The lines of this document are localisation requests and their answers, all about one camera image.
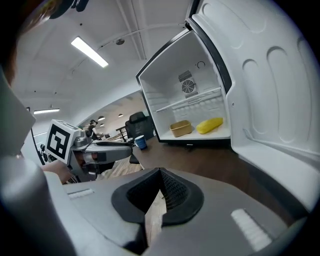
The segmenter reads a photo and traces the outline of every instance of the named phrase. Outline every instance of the open fridge door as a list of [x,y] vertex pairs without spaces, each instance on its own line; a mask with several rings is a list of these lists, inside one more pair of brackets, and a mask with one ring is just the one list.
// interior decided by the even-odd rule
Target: open fridge door
[[311,211],[320,191],[320,68],[308,42],[268,0],[201,0],[189,23],[230,75],[232,149]]

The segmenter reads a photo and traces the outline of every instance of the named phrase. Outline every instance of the small tan container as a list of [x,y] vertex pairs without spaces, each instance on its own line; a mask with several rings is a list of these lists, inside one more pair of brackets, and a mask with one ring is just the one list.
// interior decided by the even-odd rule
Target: small tan container
[[180,137],[192,133],[191,123],[188,120],[182,120],[171,124],[170,130],[174,137]]

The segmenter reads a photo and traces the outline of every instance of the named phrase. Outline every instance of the blue mug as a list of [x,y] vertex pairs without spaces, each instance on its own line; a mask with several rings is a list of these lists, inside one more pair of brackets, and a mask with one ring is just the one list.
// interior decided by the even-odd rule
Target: blue mug
[[144,135],[140,135],[140,136],[136,137],[134,139],[134,144],[141,150],[144,150],[148,147]]

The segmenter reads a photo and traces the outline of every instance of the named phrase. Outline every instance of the ceiling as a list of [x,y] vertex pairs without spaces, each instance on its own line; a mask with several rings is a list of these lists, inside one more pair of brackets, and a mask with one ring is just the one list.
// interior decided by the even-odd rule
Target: ceiling
[[[124,63],[148,60],[184,29],[191,0],[90,0],[24,34],[18,42],[13,89],[31,110],[67,109],[96,77],[112,79]],[[74,48],[80,36],[109,66],[101,68]],[[116,45],[117,39],[125,40]]]
[[126,97],[118,99],[109,105],[106,105],[102,109],[89,116],[83,123],[81,123],[81,126],[88,126],[90,120],[94,119],[97,121],[99,116],[103,116],[105,119],[98,122],[98,127],[100,124],[110,124],[119,119],[119,114],[123,114],[123,116],[126,117],[136,112],[143,111],[146,108],[147,107],[141,92],[137,91],[129,94]]

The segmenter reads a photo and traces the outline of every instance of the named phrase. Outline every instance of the fridge fan vent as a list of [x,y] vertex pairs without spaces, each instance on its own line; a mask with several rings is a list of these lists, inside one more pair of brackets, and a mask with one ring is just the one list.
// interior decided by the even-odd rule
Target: fridge fan vent
[[182,84],[182,91],[186,94],[190,94],[195,89],[195,83],[191,80],[185,80]]
[[198,94],[199,94],[199,93],[196,91],[196,92],[194,92],[194,93],[190,93],[190,94],[186,95],[185,98],[188,99],[188,98],[190,98],[190,97],[192,97],[192,96],[196,96],[196,95],[198,95]]
[[192,75],[191,75],[190,71],[187,70],[186,72],[184,72],[184,73],[179,75],[179,81],[181,83],[181,82],[183,82],[184,80],[186,80],[186,79],[188,79],[190,77],[192,77]]

